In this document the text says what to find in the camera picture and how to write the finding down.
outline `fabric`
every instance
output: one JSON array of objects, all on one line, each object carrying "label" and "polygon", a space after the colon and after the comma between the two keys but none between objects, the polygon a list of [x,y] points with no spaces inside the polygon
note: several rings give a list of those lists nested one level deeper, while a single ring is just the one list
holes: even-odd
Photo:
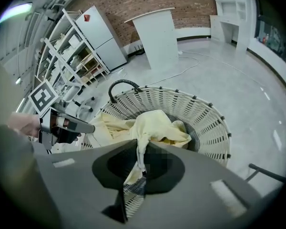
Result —
[{"label": "fabric", "polygon": [[141,178],[142,172],[145,171],[144,153],[150,140],[179,148],[187,148],[186,144],[191,141],[183,122],[172,123],[162,110],[145,112],[136,120],[120,120],[110,114],[100,113],[90,124],[95,126],[95,132],[87,135],[93,147],[138,140],[137,163],[125,181],[129,185]]}]

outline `gray floor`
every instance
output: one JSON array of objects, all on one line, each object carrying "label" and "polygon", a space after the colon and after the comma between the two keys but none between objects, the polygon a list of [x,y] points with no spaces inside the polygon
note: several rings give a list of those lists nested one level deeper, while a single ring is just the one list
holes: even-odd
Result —
[{"label": "gray floor", "polygon": [[[155,85],[177,88],[214,104],[225,116],[232,132],[232,157],[228,168],[241,178],[253,173],[249,163],[286,176],[286,89],[278,78],[250,53],[237,54],[235,47],[229,44],[207,39],[187,40],[179,42],[178,48],[211,55],[236,69],[210,57],[183,53],[180,57],[196,58],[199,64]],[[158,69],[150,69],[146,54],[134,56],[109,74],[107,81],[101,79],[96,88],[83,92],[80,100],[93,95],[95,102],[92,103],[92,115],[83,113],[82,116],[89,121],[96,115],[109,100],[109,86],[116,80],[128,79],[138,85],[147,85],[178,74],[197,64],[197,60],[183,58],[176,67],[160,65]],[[130,88],[120,84],[112,93],[115,95]],[[71,104],[68,111],[72,114],[75,109],[76,106]],[[263,196],[281,186],[280,182],[262,174],[254,177],[250,184]]]}]

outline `ceiling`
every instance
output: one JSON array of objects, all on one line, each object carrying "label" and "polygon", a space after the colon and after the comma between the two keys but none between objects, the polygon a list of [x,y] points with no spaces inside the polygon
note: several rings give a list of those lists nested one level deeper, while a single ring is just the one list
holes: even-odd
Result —
[{"label": "ceiling", "polygon": [[43,47],[40,39],[49,34],[54,26],[45,16],[57,18],[70,1],[13,0],[9,7],[27,2],[32,2],[33,6],[29,13],[17,15],[0,24],[0,62],[14,83],[21,78],[23,97],[33,89],[38,52]]}]

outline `brick wall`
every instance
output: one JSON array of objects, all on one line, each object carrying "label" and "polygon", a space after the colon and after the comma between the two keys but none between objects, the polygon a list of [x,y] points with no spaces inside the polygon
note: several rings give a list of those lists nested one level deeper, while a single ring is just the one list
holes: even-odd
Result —
[{"label": "brick wall", "polygon": [[74,0],[67,10],[85,12],[93,5],[106,14],[123,46],[139,40],[136,29],[124,21],[140,14],[175,7],[175,28],[210,27],[209,15],[216,14],[215,0]]}]

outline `white refrigerator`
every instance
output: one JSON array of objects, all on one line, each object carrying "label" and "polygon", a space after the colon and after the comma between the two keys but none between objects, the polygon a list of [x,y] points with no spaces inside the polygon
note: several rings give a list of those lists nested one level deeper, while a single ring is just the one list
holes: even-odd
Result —
[{"label": "white refrigerator", "polygon": [[[89,21],[85,21],[85,15],[89,15]],[[128,56],[102,11],[95,6],[89,8],[76,24],[109,70],[127,62]]]}]

